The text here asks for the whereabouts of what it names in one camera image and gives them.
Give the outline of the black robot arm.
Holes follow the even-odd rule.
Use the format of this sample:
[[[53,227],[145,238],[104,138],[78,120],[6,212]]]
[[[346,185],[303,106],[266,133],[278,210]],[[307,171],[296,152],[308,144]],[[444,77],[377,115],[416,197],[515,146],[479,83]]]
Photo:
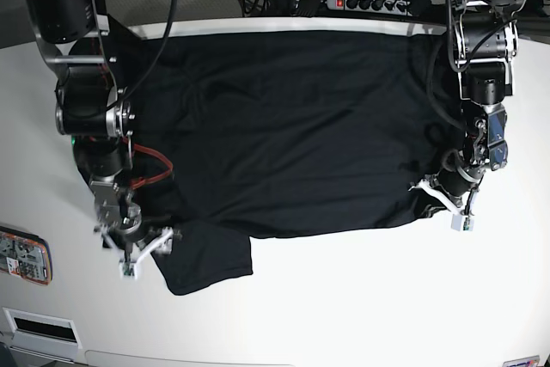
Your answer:
[[[163,221],[146,220],[134,193],[135,113],[131,96],[152,69],[125,77],[115,45],[115,20],[105,0],[25,0],[37,47],[57,84],[58,132],[73,140],[73,156],[95,199],[97,231],[123,261],[134,248],[170,254],[175,236]]]
[[[513,60],[519,35],[516,18],[527,0],[445,0],[446,33],[434,46],[426,75],[430,104],[463,136],[460,149],[448,150],[441,168],[417,184],[452,215],[452,229],[470,231],[474,202],[488,171],[504,168],[508,144],[503,101],[513,94]],[[460,117],[449,115],[437,101],[433,75],[437,55],[446,49],[450,69],[458,76]]]

